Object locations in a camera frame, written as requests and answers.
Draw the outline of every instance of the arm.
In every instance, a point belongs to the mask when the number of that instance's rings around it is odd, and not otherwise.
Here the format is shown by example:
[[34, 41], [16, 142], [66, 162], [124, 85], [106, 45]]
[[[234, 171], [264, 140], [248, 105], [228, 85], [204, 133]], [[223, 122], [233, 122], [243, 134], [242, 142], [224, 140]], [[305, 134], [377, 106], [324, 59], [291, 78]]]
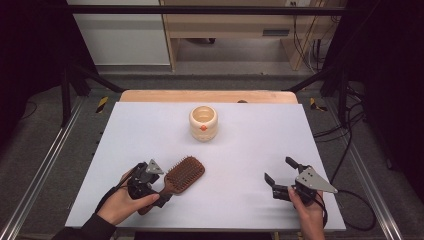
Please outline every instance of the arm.
[[153, 204], [159, 194], [133, 200], [126, 187], [119, 188], [103, 204], [100, 210], [93, 213], [81, 229], [64, 228], [52, 240], [101, 240], [110, 239], [116, 230], [116, 225], [123, 222], [138, 209]]
[[299, 214], [300, 230], [305, 240], [325, 239], [322, 208], [315, 202], [306, 207], [293, 188], [289, 188], [288, 190], [290, 200]]

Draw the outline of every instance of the black sleeve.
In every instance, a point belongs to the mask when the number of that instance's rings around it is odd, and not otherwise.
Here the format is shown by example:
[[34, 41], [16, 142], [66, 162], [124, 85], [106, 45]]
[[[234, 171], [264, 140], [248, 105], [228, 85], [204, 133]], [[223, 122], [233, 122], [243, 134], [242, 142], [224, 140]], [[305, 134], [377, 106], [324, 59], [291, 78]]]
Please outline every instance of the black sleeve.
[[109, 240], [115, 230], [114, 225], [93, 213], [81, 229], [63, 228], [52, 240]]

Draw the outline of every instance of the black curtain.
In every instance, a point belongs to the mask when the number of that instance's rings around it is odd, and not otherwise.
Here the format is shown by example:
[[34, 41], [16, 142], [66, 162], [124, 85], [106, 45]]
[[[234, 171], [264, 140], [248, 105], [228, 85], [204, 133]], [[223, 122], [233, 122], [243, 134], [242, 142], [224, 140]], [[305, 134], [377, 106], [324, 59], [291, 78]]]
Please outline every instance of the black curtain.
[[[66, 0], [9, 0], [0, 5], [0, 146], [32, 95], [59, 86], [70, 63], [97, 73], [72, 14], [47, 11]], [[73, 78], [85, 83], [82, 75]]]
[[[349, 1], [356, 7], [368, 0]], [[382, 0], [349, 46], [344, 63], [350, 81], [365, 86], [364, 107], [387, 158], [405, 173], [424, 202], [424, 8], [421, 0]], [[326, 65], [351, 37], [361, 19], [343, 17]]]

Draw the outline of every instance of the yellow and black tape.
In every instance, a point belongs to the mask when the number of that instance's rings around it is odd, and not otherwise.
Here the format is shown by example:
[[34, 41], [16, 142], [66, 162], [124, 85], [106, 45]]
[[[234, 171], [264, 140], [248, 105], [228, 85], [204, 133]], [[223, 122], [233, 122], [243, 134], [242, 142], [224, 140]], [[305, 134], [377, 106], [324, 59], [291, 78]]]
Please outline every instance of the yellow and black tape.
[[310, 103], [311, 103], [311, 109], [312, 110], [319, 110], [319, 111], [322, 111], [322, 112], [327, 111], [326, 107], [318, 107], [317, 104], [315, 103], [315, 99], [313, 99], [313, 98], [310, 99]]
[[108, 97], [102, 97], [102, 99], [100, 99], [99, 105], [97, 106], [97, 110], [96, 113], [101, 113], [103, 111], [103, 108], [106, 105]]

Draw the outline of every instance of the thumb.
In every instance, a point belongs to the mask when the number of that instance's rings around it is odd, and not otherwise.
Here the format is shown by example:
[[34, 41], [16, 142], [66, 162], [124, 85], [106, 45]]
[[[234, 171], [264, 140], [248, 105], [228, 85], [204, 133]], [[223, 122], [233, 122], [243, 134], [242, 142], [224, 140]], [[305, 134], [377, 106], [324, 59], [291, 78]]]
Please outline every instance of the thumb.
[[288, 187], [288, 192], [289, 198], [292, 201], [299, 215], [303, 216], [307, 214], [305, 205], [303, 205], [303, 202], [300, 199], [299, 195], [296, 193], [296, 191], [292, 187]]
[[135, 202], [134, 205], [135, 205], [135, 207], [137, 209], [140, 209], [140, 208], [143, 208], [143, 207], [146, 207], [146, 206], [149, 206], [149, 205], [153, 204], [156, 200], [159, 199], [159, 197], [160, 196], [157, 193], [150, 194], [150, 195], [147, 195], [145, 197], [142, 197], [140, 199], [135, 200], [134, 201]]

